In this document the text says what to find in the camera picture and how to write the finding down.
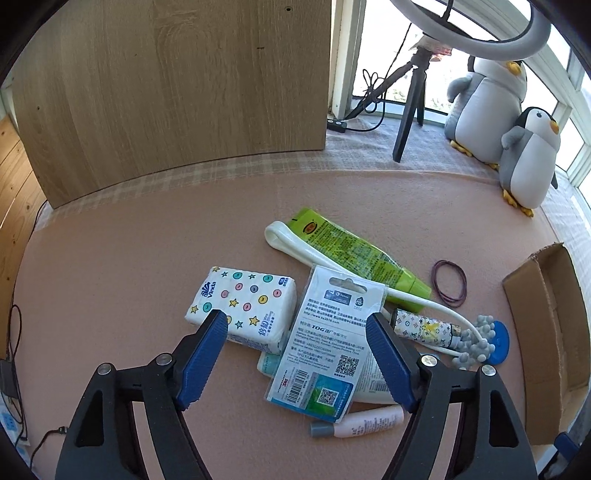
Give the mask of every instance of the wooden wall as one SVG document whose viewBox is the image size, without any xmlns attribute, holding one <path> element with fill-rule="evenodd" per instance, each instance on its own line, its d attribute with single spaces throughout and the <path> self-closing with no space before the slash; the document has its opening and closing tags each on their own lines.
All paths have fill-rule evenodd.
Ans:
<svg viewBox="0 0 591 480">
<path fill-rule="evenodd" d="M 12 292 L 45 196 L 10 119 L 0 120 L 0 358 L 6 358 Z"/>
<path fill-rule="evenodd" d="M 215 158 L 324 148 L 330 0 L 70 0 L 14 69 L 53 207 Z"/>
</svg>

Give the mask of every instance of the lotion bottle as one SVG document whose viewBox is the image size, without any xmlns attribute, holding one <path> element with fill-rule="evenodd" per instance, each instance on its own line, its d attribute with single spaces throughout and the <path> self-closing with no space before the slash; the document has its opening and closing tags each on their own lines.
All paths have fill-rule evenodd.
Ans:
<svg viewBox="0 0 591 480">
<path fill-rule="evenodd" d="M 404 422 L 404 411 L 400 405 L 375 408 L 373 410 L 348 413 L 340 423 L 313 421 L 310 423 L 312 437 L 358 437 L 367 433 L 388 430 Z"/>
</svg>

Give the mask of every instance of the green tube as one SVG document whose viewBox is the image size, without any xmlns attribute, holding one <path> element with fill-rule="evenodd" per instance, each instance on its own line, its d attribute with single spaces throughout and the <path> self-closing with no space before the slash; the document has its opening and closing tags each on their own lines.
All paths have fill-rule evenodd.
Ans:
<svg viewBox="0 0 591 480">
<path fill-rule="evenodd" d="M 287 226 L 308 245 L 360 277 L 424 299 L 431 296 L 429 287 L 387 253 L 314 210 L 303 208 Z M 393 297 L 388 300 L 409 312 L 418 313 L 423 308 Z"/>
</svg>

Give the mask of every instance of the tissue pack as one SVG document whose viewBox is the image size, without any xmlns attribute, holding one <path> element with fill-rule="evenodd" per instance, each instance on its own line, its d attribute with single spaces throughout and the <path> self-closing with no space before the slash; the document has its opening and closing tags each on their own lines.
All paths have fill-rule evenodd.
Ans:
<svg viewBox="0 0 591 480">
<path fill-rule="evenodd" d="M 281 353 L 296 307 L 293 278 L 213 267 L 185 319 L 201 325 L 212 309 L 228 316 L 228 340 L 268 353 Z"/>
</svg>

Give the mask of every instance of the rubber band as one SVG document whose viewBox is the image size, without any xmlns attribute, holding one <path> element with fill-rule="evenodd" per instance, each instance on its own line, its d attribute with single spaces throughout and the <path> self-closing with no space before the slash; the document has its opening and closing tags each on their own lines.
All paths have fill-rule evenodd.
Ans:
<svg viewBox="0 0 591 480">
<path fill-rule="evenodd" d="M 460 275 L 460 279 L 462 280 L 462 292 L 460 293 L 460 296 L 458 298 L 443 293 L 440 290 L 439 285 L 437 284 L 437 272 L 439 268 L 443 265 L 449 265 L 450 267 L 454 268 Z M 435 265 L 433 265 L 433 268 L 431 269 L 431 283 L 433 285 L 433 290 L 435 290 L 441 301 L 448 307 L 456 309 L 466 301 L 466 297 L 468 295 L 468 280 L 466 278 L 466 274 L 458 264 L 450 262 L 449 260 L 440 260 L 439 262 L 436 262 Z"/>
</svg>

